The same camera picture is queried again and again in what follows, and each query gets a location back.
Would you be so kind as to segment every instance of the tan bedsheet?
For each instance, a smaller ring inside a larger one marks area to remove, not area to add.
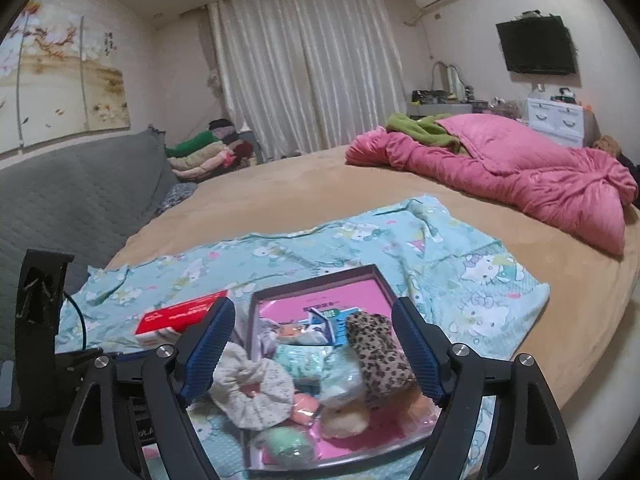
[[[627,212],[624,257],[616,260],[506,206],[432,180],[344,164],[344,147],[272,162],[204,182],[194,195],[132,236],[110,263],[139,264],[249,232],[285,233],[412,196],[437,197],[456,218],[501,238],[551,298],[521,350],[540,364],[562,406],[615,332],[640,261],[637,210]]]

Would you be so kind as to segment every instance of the blue gripper pad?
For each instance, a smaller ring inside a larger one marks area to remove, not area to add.
[[[394,303],[391,321],[422,394],[441,404],[450,393],[443,385],[450,378],[449,339],[439,327],[424,322],[409,298]]]
[[[236,323],[236,308],[229,298],[216,300],[205,318],[190,326],[176,343],[175,379],[182,383],[178,396],[185,406],[210,388],[213,371]]]

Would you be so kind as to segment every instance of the silver bolt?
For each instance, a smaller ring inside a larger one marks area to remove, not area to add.
[[[469,355],[469,352],[470,352],[469,347],[464,343],[456,343],[455,345],[452,346],[451,349],[453,350],[453,353],[458,357],[467,356]]]
[[[520,361],[525,366],[533,366],[536,362],[536,360],[529,354],[520,354],[518,356],[518,361]]]
[[[174,347],[171,345],[161,345],[156,348],[156,355],[158,357],[171,357],[174,354]]]
[[[109,358],[106,355],[101,355],[100,357],[95,358],[94,366],[96,368],[104,368],[109,364]]]

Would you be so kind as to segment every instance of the red and white box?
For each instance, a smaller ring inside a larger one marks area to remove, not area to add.
[[[147,312],[140,319],[135,332],[139,345],[152,349],[163,344],[175,344],[182,332],[201,322],[215,301],[226,298],[227,292],[220,290],[208,296]]]

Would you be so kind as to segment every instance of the tv screen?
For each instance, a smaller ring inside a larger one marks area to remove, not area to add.
[[[575,74],[574,48],[559,16],[498,23],[507,70],[521,74]]]

